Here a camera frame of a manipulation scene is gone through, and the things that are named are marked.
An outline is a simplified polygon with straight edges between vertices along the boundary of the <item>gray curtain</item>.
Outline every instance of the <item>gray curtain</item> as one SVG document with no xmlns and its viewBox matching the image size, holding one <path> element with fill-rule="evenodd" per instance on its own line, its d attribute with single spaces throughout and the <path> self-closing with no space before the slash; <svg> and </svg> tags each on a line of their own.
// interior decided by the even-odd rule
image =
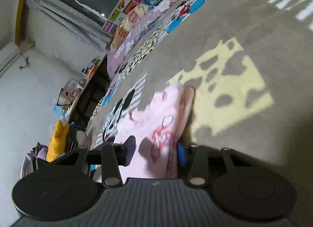
<svg viewBox="0 0 313 227">
<path fill-rule="evenodd" d="M 26 5 L 43 12 L 81 42 L 100 52 L 110 42 L 111 36 L 101 26 L 59 0 L 26 0 Z"/>
</svg>

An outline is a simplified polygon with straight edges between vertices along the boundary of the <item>pink blanket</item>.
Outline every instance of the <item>pink blanket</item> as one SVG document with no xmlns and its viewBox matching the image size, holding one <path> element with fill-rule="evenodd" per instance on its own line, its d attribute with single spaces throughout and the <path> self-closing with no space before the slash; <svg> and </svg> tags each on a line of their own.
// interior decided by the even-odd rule
<svg viewBox="0 0 313 227">
<path fill-rule="evenodd" d="M 191 110 L 194 89 L 180 83 L 156 92 L 144 111 L 128 113 L 118 124 L 114 143 L 123 144 L 130 135 L 136 150 L 127 167 L 119 166 L 123 183 L 127 178 L 162 179 L 177 177 L 177 141 Z M 101 181 L 101 168 L 94 180 Z"/>
</svg>

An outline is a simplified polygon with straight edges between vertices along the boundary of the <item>yellow towel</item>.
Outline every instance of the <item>yellow towel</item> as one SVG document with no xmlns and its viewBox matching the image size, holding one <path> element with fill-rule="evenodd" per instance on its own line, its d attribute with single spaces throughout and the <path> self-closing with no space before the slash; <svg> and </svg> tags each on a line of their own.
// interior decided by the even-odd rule
<svg viewBox="0 0 313 227">
<path fill-rule="evenodd" d="M 59 155 L 64 153 L 65 144 L 66 144 L 66 135 L 69 130 L 69 124 L 63 126 L 60 120 L 57 121 L 55 129 L 49 143 L 49 149 L 47 153 L 47 162 L 52 162 Z"/>
</svg>

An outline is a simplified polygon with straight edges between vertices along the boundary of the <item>power cord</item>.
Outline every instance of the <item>power cord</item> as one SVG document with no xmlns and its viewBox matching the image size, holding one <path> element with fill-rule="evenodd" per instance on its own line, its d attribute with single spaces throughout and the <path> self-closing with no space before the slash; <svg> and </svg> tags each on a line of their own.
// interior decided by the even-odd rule
<svg viewBox="0 0 313 227">
<path fill-rule="evenodd" d="M 23 68 L 25 68 L 25 67 L 29 67 L 29 62 L 28 62 L 28 56 L 24 56 L 23 54 L 22 54 L 22 56 L 24 57 L 24 59 L 25 59 L 25 62 L 26 62 L 26 65 L 25 66 L 20 66 L 18 69 L 19 70 L 22 70 Z"/>
</svg>

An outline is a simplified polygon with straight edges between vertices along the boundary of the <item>orange object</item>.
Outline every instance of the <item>orange object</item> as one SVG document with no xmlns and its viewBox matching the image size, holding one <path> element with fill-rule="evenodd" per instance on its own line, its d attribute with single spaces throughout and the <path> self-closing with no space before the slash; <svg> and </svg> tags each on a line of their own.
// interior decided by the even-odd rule
<svg viewBox="0 0 313 227">
<path fill-rule="evenodd" d="M 118 9 L 124 8 L 125 7 L 125 0 L 121 0 L 121 2 L 117 5 Z"/>
<path fill-rule="evenodd" d="M 97 66 L 93 66 L 93 68 L 88 73 L 88 78 L 91 78 L 97 70 Z"/>
</svg>

